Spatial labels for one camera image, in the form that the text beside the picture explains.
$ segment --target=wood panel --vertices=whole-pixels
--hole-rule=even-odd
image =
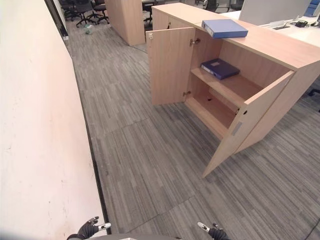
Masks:
[[[240,144],[284,89],[294,73],[294,71],[289,71],[244,102],[245,105],[240,108],[226,136],[221,141],[211,161],[206,167],[203,177],[207,176],[238,149]]]
[[[173,16],[169,16],[169,28],[170,29],[180,29],[190,27],[187,22],[181,21]]]
[[[213,96],[210,87],[193,74],[189,85],[191,94],[185,104],[221,140],[235,118],[235,112]]]
[[[201,67],[192,69],[191,73],[208,84],[238,108],[240,108],[247,99],[262,90],[261,87],[247,80],[240,74],[219,80]]]
[[[227,19],[228,17],[207,11],[198,7],[193,7],[184,3],[171,3],[154,6],[155,9],[180,19],[188,25],[201,23],[207,19]]]
[[[128,36],[125,28],[125,16],[122,10],[121,0],[105,0],[108,12],[109,22],[112,28],[128,42]]]
[[[298,71],[236,151],[239,152],[262,140],[319,75],[320,62]]]
[[[152,7],[152,29],[163,30],[167,29],[168,25],[169,15]]]
[[[194,27],[146,32],[152,104],[186,99],[194,37]]]
[[[145,27],[141,0],[121,0],[129,45],[144,44]]]
[[[224,96],[222,96],[220,93],[218,93],[216,90],[214,90],[212,87],[209,89],[209,93],[214,96],[216,99],[218,99],[220,102],[222,102],[224,105],[226,105],[229,109],[231,109],[234,113],[236,113],[239,108],[234,105],[232,102],[230,102],[228,99],[226,99]]]
[[[199,29],[195,30],[194,39],[200,39],[200,42],[193,47],[191,69],[198,68],[201,63],[219,57],[222,39],[214,39],[207,32]]]
[[[145,43],[141,0],[105,0],[110,24],[129,44]]]
[[[289,71],[283,65],[227,41],[223,41],[219,58],[240,69],[242,76],[262,88]]]
[[[159,5],[155,8],[202,31],[205,31],[201,27],[202,20],[223,18],[219,14],[183,3]],[[227,42],[280,63],[292,70],[297,70],[319,60],[319,47],[285,36],[272,29],[255,26],[244,21],[234,21],[246,28],[248,35],[246,37],[227,38],[225,39]]]

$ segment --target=desk top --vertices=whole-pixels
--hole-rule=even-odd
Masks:
[[[232,19],[239,19],[241,11],[230,11],[221,13],[221,15],[232,18]],[[300,20],[305,20],[309,24],[314,23],[317,21],[318,17],[308,17],[303,16]],[[262,27],[264,28],[271,28],[270,24],[265,24]],[[310,26],[310,27],[295,27],[291,25],[290,27],[274,30],[280,34],[287,35],[291,38],[298,39],[300,41],[306,42],[308,44],[315,45],[320,48],[320,27],[318,26]]]
[[[202,31],[205,31],[201,27],[202,20],[229,18],[183,3],[158,5],[153,6],[153,8]],[[320,61],[320,47],[288,37],[268,28],[236,19],[234,21],[246,28],[248,35],[247,37],[225,38],[225,41],[248,49],[292,70]]]

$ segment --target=wooden partition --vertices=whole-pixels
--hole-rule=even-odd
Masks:
[[[145,43],[141,0],[105,0],[113,29],[131,46]]]

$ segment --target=gray striped carpet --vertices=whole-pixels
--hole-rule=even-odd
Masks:
[[[219,140],[183,103],[151,105],[146,46],[76,22],[67,45],[112,233],[210,240],[202,221],[233,240],[306,238],[320,218],[319,95],[302,96],[264,140],[202,179]],[[317,226],[308,240],[319,239]]]

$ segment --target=cabinet shelf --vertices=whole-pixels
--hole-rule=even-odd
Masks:
[[[236,116],[226,105],[210,94],[189,97],[184,103],[220,140],[224,138]]]
[[[263,89],[240,74],[219,80],[201,67],[192,69],[191,73],[238,108],[240,108],[247,99]]]

